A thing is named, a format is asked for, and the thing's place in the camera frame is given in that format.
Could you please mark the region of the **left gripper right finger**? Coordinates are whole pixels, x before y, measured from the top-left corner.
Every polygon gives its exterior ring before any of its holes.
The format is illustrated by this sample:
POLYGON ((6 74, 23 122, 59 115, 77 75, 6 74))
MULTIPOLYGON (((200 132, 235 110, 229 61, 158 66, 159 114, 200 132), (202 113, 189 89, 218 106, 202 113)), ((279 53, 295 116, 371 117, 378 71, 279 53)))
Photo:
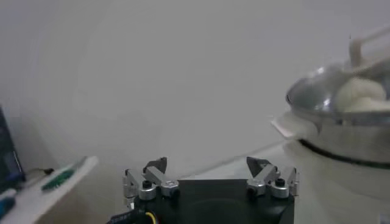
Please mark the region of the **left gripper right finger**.
POLYGON ((252 178, 246 181, 247 194, 257 198, 270 191, 274 198, 298 196, 298 172, 295 167, 287 166, 280 170, 266 159, 248 156, 246 163, 252 178))

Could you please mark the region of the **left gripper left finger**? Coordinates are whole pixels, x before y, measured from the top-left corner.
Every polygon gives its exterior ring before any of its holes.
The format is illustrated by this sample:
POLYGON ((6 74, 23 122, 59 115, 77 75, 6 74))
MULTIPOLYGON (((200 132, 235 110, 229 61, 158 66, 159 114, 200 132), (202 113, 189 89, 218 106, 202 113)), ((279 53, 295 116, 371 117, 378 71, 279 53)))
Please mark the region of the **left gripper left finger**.
POLYGON ((163 197, 176 198, 180 194, 180 184, 165 175, 167 165, 167 157, 162 157, 149 161, 141 172, 126 169, 122 178, 124 198, 151 201, 157 198, 158 190, 163 197))

